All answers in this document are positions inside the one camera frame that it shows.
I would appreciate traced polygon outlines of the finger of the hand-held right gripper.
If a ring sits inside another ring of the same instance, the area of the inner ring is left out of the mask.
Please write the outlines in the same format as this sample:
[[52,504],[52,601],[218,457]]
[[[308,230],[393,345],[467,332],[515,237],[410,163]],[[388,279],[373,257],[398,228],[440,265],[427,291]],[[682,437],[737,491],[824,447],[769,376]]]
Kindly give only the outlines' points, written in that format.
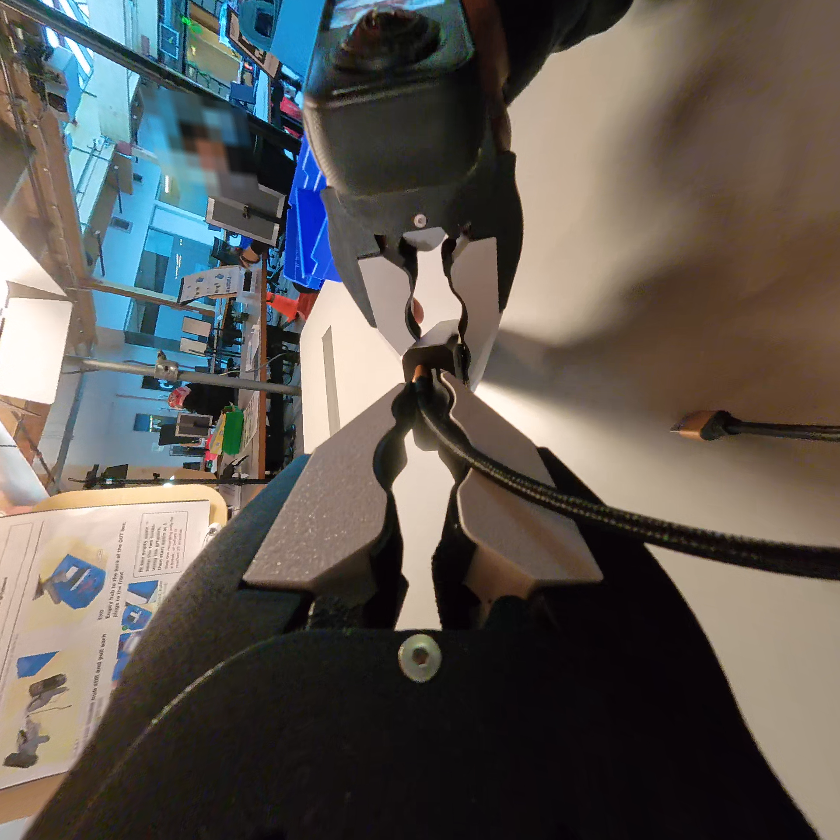
[[371,305],[374,326],[399,357],[421,335],[424,310],[415,298],[417,259],[410,254],[397,265],[384,255],[359,261],[364,291]]
[[497,240],[459,236],[444,263],[449,288],[460,301],[459,335],[468,362],[465,383],[474,392],[486,372],[501,321]]

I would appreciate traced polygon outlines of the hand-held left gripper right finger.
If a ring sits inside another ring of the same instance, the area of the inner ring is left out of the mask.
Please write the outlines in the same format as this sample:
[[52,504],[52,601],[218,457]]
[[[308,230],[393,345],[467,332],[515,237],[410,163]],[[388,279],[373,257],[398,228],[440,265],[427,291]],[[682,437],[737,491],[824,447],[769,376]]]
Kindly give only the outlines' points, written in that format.
[[[528,478],[554,487],[535,444],[455,376],[435,375],[435,405],[456,436]],[[437,612],[444,628],[478,628],[495,601],[560,585],[593,584],[603,575],[577,525],[522,499],[440,451],[454,478],[432,560]]]

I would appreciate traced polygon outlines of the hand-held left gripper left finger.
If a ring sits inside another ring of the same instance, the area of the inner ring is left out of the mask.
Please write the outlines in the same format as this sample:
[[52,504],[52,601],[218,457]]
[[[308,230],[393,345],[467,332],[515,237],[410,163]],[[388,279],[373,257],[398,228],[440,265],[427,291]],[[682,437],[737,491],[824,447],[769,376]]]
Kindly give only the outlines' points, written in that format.
[[335,611],[352,626],[395,628],[407,581],[393,485],[415,414],[413,388],[398,385],[314,450],[246,587],[304,596],[311,622]]

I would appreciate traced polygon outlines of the person's right forearm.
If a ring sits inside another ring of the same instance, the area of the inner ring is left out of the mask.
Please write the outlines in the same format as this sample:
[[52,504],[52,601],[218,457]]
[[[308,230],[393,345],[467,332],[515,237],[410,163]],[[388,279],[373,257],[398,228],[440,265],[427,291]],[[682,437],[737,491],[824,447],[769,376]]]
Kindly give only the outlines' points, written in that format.
[[506,104],[512,104],[553,54],[605,33],[633,5],[633,1],[498,1],[509,60]]

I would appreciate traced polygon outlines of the person's right hand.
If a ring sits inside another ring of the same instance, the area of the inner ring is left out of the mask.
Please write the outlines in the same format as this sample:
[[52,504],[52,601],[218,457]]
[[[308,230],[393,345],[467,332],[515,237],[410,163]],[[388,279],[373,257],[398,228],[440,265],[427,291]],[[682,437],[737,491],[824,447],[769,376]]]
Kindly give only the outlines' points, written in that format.
[[[479,81],[498,152],[511,149],[511,121],[505,101],[510,76],[508,42],[501,11],[495,1],[464,1],[469,31],[473,37]],[[418,323],[454,316],[454,303],[445,298],[445,276],[433,252],[418,256],[419,275],[414,292],[413,315]]]

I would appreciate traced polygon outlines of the orange traffic cone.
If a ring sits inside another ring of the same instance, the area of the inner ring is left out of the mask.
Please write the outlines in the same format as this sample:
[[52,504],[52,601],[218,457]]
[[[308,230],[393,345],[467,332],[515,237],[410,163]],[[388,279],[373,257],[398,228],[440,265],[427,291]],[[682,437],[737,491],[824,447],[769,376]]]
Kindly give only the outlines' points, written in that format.
[[303,291],[298,294],[297,298],[290,298],[273,291],[266,292],[266,305],[275,311],[279,312],[281,316],[288,321],[307,321],[318,294],[310,291]]

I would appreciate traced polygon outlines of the wooden table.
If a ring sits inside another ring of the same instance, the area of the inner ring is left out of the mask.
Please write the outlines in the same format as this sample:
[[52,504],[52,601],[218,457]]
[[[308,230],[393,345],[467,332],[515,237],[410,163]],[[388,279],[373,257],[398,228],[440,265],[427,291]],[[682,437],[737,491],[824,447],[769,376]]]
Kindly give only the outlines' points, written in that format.
[[[251,291],[243,298],[243,343],[240,352],[239,376],[252,382],[267,383],[268,356],[266,339],[267,255],[255,265],[251,274]],[[238,453],[239,472],[248,479],[266,475],[266,411],[267,393],[239,390],[238,404],[244,414],[244,429]]]

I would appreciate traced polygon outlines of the grey board stand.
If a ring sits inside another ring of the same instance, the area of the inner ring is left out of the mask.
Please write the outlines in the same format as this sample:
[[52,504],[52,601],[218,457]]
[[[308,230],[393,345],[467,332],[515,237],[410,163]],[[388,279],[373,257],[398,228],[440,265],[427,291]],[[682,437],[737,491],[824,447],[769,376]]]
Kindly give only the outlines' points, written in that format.
[[235,197],[209,195],[205,219],[208,226],[221,228],[269,247],[277,247],[285,230],[287,196],[261,184],[243,201]]

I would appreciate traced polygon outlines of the instruction poster board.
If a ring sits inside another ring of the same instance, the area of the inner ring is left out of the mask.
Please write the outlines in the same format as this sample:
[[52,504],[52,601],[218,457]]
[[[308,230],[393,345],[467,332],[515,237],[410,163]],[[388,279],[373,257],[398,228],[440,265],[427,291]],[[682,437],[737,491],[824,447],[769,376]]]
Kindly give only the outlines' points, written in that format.
[[259,283],[255,273],[244,266],[218,266],[182,277],[178,291],[177,301],[182,306],[205,298],[242,302],[255,296]]

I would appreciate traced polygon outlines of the grey metal pole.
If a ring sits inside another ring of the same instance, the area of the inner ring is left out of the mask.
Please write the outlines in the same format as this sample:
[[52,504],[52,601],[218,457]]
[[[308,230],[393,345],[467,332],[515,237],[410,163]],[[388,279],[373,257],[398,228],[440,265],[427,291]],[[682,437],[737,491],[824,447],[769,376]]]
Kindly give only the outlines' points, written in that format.
[[283,385],[267,381],[252,380],[226,374],[209,374],[200,371],[187,371],[173,361],[163,360],[154,364],[138,362],[117,362],[83,358],[77,355],[65,356],[65,362],[74,364],[79,371],[113,372],[148,376],[155,380],[169,383],[193,383],[207,386],[229,387],[235,390],[263,392],[272,395],[301,396],[302,390],[296,385]]

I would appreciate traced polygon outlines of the document stand with instruction sheet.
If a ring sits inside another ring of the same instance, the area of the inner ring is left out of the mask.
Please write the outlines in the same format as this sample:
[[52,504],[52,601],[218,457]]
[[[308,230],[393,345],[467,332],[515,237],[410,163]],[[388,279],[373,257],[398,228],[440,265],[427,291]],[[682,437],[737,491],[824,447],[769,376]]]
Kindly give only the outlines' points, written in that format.
[[20,836],[81,756],[151,619],[227,520],[196,482],[75,490],[2,518],[2,831]]

